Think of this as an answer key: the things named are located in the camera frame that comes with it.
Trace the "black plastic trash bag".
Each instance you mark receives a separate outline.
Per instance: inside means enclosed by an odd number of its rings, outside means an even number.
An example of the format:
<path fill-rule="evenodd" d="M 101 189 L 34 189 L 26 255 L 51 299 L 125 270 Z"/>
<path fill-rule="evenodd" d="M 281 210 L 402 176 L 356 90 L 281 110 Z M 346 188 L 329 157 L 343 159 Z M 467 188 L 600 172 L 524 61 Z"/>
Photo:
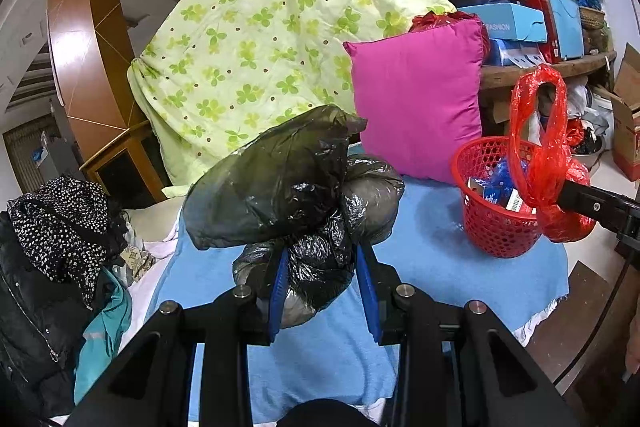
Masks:
<path fill-rule="evenodd" d="M 186 195 L 196 248 L 242 247 L 235 283 L 265 273 L 278 251 L 288 256 L 284 329 L 333 303 L 352 283 L 357 247 L 393 231 L 405 182 L 385 160 L 349 153 L 366 127 L 335 105 L 309 109 L 219 161 Z"/>

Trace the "brown cardboard box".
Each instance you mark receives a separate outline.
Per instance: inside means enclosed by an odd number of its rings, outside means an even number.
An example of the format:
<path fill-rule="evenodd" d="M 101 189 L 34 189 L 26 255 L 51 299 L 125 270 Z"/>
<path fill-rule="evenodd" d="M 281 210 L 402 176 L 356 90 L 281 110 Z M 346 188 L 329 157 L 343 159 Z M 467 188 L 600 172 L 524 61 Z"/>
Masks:
<path fill-rule="evenodd" d="M 615 79 L 614 91 L 593 89 L 612 103 L 614 116 L 613 159 L 630 181 L 639 179 L 640 54 L 629 43 Z"/>

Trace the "blue packets in basket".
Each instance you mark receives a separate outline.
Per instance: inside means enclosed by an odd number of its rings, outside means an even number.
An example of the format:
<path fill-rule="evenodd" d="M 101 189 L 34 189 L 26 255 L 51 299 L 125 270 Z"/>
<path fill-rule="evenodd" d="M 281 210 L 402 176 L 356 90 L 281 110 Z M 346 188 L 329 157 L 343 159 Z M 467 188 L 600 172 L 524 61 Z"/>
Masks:
<path fill-rule="evenodd" d="M 491 204 L 519 213 L 534 213 L 524 202 L 510 175 L 506 158 L 501 158 L 494 167 L 487 167 L 486 178 L 469 178 L 466 186 Z"/>

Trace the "teal jacket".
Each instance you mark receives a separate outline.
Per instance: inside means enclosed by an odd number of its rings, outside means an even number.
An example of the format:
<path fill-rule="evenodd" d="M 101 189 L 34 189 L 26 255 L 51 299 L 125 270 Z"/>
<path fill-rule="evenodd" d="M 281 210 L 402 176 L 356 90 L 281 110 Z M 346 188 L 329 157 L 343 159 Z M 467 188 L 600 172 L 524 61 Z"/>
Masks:
<path fill-rule="evenodd" d="M 111 286 L 111 291 L 103 309 L 82 334 L 85 343 L 80 349 L 75 372 L 75 404 L 82 400 L 117 357 L 122 336 L 131 323 L 132 299 L 127 288 L 110 270 L 103 268 L 101 274 Z"/>

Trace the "red plastic bag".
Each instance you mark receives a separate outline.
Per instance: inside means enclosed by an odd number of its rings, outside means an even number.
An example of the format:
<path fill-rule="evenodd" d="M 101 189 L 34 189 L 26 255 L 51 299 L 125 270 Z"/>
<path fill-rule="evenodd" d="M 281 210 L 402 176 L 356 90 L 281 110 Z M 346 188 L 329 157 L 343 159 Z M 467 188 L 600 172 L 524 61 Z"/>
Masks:
<path fill-rule="evenodd" d="M 555 87 L 546 131 L 533 147 L 527 167 L 521 166 L 521 131 L 536 109 L 538 89 L 545 83 Z M 547 64 L 520 77 L 510 104 L 510 134 L 506 150 L 510 175 L 521 198 L 536 210 L 538 227 L 555 243 L 577 242 L 588 236 L 596 221 L 556 203 L 566 180 L 589 185 L 587 168 L 573 158 L 566 143 L 566 84 L 561 74 Z"/>

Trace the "green clover pattern quilt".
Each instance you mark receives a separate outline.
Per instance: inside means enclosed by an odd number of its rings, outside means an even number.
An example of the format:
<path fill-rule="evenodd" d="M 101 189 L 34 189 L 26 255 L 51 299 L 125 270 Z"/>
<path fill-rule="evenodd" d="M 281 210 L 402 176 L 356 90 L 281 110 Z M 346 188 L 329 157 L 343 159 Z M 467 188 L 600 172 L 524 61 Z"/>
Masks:
<path fill-rule="evenodd" d="M 180 0 L 127 72 L 160 143 L 165 194 L 314 106 L 355 108 L 345 41 L 407 31 L 448 0 Z"/>

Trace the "magenta pillow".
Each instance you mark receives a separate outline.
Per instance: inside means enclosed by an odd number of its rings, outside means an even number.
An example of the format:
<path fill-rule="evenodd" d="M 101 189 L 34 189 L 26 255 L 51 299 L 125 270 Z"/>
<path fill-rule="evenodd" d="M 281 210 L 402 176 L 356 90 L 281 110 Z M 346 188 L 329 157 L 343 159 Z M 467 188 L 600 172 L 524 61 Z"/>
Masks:
<path fill-rule="evenodd" d="M 427 28 L 343 46 L 356 112 L 367 121 L 363 150 L 405 176 L 453 184 L 454 153 L 482 135 L 478 91 L 488 39 L 476 16 L 427 20 Z"/>

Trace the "brown wooden headboard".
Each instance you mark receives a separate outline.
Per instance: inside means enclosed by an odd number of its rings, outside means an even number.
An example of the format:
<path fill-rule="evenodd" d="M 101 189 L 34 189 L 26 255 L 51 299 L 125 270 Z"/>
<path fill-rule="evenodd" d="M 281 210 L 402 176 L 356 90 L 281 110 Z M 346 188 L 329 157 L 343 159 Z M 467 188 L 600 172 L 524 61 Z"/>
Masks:
<path fill-rule="evenodd" d="M 120 0 L 48 0 L 49 49 L 81 173 L 125 207 L 164 200 L 167 176 L 134 101 L 134 59 Z"/>

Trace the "red plastic mesh basket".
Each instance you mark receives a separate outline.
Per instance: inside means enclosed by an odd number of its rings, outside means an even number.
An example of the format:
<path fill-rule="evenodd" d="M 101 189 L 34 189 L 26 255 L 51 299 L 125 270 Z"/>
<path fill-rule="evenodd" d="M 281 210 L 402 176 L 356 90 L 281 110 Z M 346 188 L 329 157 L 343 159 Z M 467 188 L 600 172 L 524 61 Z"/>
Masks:
<path fill-rule="evenodd" d="M 451 174 L 460 188 L 464 231 L 472 243 L 497 258 L 520 257 L 541 236 L 535 213 L 507 210 L 475 193 L 469 179 L 488 181 L 506 158 L 506 136 L 485 136 L 462 145 L 451 161 Z"/>

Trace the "light blue shoe box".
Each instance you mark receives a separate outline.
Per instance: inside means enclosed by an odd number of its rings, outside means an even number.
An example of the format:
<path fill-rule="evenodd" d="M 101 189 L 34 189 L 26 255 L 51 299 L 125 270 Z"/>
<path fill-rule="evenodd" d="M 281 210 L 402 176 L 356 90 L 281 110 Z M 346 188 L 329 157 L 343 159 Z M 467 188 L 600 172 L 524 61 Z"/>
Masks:
<path fill-rule="evenodd" d="M 462 6 L 461 12 L 477 15 L 490 38 L 532 43 L 548 40 L 544 12 L 511 2 Z"/>

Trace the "black padded jacket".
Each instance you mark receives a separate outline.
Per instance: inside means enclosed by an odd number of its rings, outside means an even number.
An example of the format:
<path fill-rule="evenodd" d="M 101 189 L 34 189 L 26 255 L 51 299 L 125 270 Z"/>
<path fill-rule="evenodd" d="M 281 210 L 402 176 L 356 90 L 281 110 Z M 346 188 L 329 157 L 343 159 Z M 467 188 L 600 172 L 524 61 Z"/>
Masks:
<path fill-rule="evenodd" d="M 101 273 L 91 308 L 75 283 L 54 283 L 23 253 L 1 213 L 1 379 L 40 417 L 70 413 L 84 332 L 111 297 Z"/>

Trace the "black polka dot garment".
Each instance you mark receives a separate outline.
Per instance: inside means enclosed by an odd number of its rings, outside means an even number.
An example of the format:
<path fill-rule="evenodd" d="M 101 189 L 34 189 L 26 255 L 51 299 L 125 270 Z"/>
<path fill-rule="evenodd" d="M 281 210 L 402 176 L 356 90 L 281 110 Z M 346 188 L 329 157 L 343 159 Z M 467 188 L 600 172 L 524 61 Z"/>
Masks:
<path fill-rule="evenodd" d="M 6 210 L 30 262 L 50 281 L 75 285 L 93 309 L 101 270 L 127 247 L 119 205 L 99 184 L 62 174 Z"/>

